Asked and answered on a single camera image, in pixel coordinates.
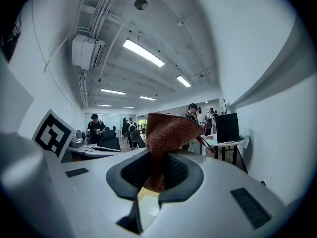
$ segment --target ceiling light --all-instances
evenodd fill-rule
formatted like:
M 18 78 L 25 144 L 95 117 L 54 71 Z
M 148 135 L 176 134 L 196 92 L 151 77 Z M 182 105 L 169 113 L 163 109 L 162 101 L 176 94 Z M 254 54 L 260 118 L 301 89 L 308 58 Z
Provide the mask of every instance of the ceiling light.
M 177 80 L 183 83 L 186 87 L 190 87 L 190 84 L 182 76 L 178 76 Z
M 155 99 L 148 98 L 148 97 L 144 97 L 144 96 L 140 96 L 140 98 L 142 98 L 142 99 L 146 99 L 146 100 L 150 100 L 150 101 L 155 101 Z
M 102 92 L 107 92 L 107 93 L 125 94 L 124 92 L 118 92 L 118 91 L 107 90 L 107 89 L 101 89 L 101 91 Z
M 152 63 L 156 64 L 158 67 L 162 67 L 165 63 L 162 62 L 160 59 L 158 59 L 156 56 L 151 54 L 146 49 L 142 48 L 140 45 L 136 44 L 135 42 L 127 39 L 123 46 L 129 50 L 132 50 L 133 52 L 141 55 L 145 59 L 151 61 Z

